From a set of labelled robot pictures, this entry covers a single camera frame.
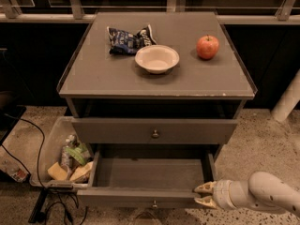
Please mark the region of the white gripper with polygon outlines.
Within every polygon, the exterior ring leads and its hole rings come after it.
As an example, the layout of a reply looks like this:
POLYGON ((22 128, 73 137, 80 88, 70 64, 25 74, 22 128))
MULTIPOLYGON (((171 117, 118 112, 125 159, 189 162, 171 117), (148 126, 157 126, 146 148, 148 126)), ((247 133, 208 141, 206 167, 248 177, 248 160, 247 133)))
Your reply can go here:
POLYGON ((214 182, 206 182, 194 188, 196 193, 213 193, 212 196, 197 197, 194 201, 202 206, 210 209, 216 209, 217 205, 224 210, 235 210, 230 196, 231 180, 219 180, 214 182))

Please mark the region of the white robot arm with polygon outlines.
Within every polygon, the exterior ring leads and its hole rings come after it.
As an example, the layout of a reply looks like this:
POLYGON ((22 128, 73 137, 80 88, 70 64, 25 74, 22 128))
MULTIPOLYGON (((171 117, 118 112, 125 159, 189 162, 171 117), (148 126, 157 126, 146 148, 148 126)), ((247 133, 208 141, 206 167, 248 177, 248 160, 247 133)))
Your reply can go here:
POLYGON ((300 193, 268 172, 254 172, 248 180, 207 182, 194 189, 194 201, 204 207, 229 211, 246 208, 252 211, 300 217, 300 193))

